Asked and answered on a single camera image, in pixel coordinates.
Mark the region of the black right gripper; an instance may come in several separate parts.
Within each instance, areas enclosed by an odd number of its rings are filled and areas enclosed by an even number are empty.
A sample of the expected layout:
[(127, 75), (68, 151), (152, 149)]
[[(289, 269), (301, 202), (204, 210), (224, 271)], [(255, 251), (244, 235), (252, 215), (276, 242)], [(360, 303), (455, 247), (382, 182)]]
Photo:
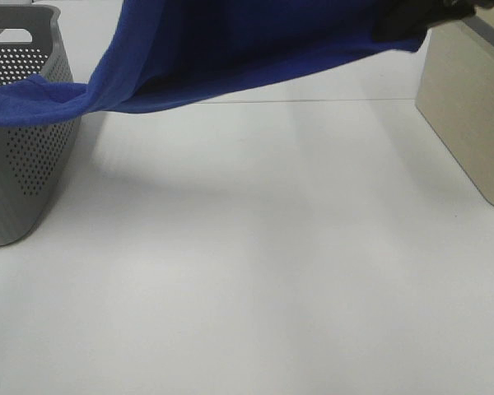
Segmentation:
[(401, 0), (388, 1), (372, 29), (376, 42), (405, 40), (434, 26), (459, 21), (476, 10), (494, 8), (494, 0)]

